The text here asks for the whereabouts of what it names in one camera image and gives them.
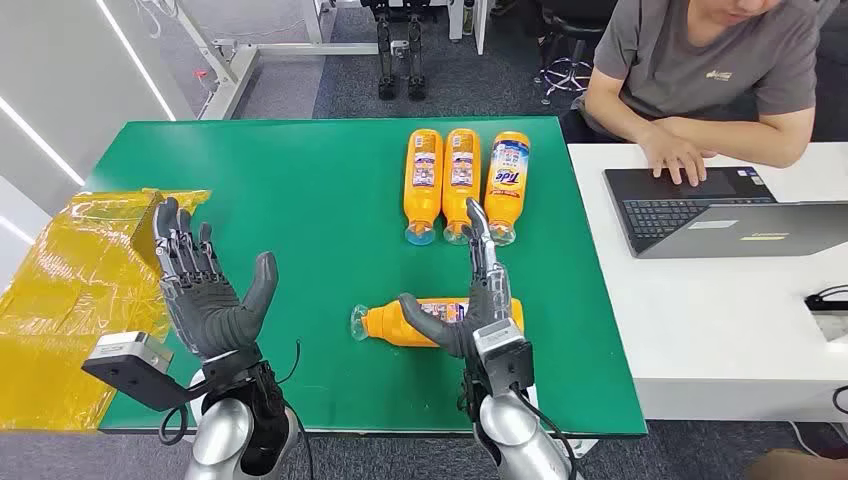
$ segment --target green table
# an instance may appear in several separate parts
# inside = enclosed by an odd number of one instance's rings
[[[554,117],[130,123],[89,177],[91,191],[211,189],[196,212],[209,221],[238,292],[253,259],[272,250],[280,282],[259,337],[307,428],[334,431],[468,431],[456,408],[462,362],[437,349],[354,341],[354,305],[401,292],[467,294],[468,250],[441,235],[426,247],[403,236],[404,156],[410,133],[456,127],[480,134],[484,172],[495,135],[531,141],[518,240],[498,249],[534,344],[539,404],[561,428],[645,433],[568,152]],[[187,385],[198,362],[169,334],[169,373]],[[162,413],[119,393],[102,430],[158,427]]]

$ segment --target robotic finger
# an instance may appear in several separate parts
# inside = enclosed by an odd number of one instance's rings
[[[218,255],[215,254],[215,249],[212,247],[212,225],[206,222],[200,224],[200,252],[209,263],[212,280],[226,283],[227,279],[218,263]]]
[[[482,284],[489,292],[492,321],[512,319],[512,295],[506,268],[497,261],[495,242],[483,207],[471,197],[465,200],[471,226],[463,225],[471,251],[471,284]]]
[[[191,234],[191,214],[188,210],[181,208],[177,213],[177,227],[179,228],[179,239],[181,250],[188,252],[191,258],[191,265],[194,271],[197,272],[198,281],[209,281],[212,275],[212,269],[209,266],[209,259],[206,255],[200,253],[197,244],[194,243],[194,236]]]
[[[181,287],[191,285],[183,262],[179,257],[178,242],[174,239],[172,232],[176,231],[177,201],[168,198],[165,202],[156,206],[153,212],[153,238],[156,244],[156,256],[162,265],[164,275],[162,280],[176,282]]]

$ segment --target bottle label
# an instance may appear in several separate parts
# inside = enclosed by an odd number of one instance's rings
[[[451,168],[451,185],[470,187],[474,181],[474,160],[471,152],[454,152]]]
[[[432,187],[436,184],[436,154],[416,152],[412,167],[413,187]]]
[[[425,312],[436,315],[445,323],[459,323],[465,319],[465,312],[468,310],[467,303],[424,303],[421,304],[421,309]]]
[[[492,152],[492,195],[521,198],[530,150],[515,140],[502,140]]]

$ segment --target yellow plastic bag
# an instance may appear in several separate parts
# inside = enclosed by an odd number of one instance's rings
[[[38,236],[0,297],[0,429],[96,429],[114,389],[80,370],[104,333],[164,340],[153,211],[194,213],[206,190],[76,195]]]

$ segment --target gray t-shirt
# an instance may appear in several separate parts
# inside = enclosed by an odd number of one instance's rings
[[[595,68],[624,79],[621,100],[655,120],[715,119],[720,107],[753,90],[761,115],[815,106],[813,0],[783,0],[729,27],[704,47],[689,42],[689,0],[619,0],[595,50]],[[610,135],[575,102],[593,129]]]

